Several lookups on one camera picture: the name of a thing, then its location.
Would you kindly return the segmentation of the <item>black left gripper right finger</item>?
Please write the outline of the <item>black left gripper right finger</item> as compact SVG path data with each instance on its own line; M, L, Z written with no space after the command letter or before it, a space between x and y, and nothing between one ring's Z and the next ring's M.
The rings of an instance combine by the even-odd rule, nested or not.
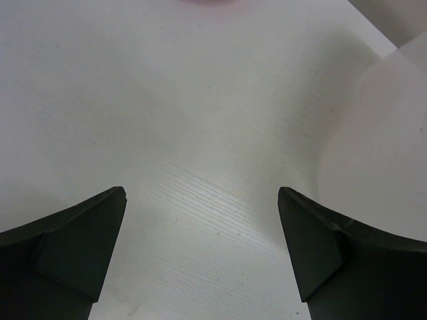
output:
M371 227L289 188L280 220L312 319L425 319L426 243Z

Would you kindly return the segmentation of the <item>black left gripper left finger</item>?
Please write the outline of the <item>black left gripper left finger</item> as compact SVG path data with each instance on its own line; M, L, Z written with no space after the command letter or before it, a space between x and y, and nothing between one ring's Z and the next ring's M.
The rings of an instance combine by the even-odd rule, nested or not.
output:
M99 301L126 208L112 187L1 233L2 319L88 319Z

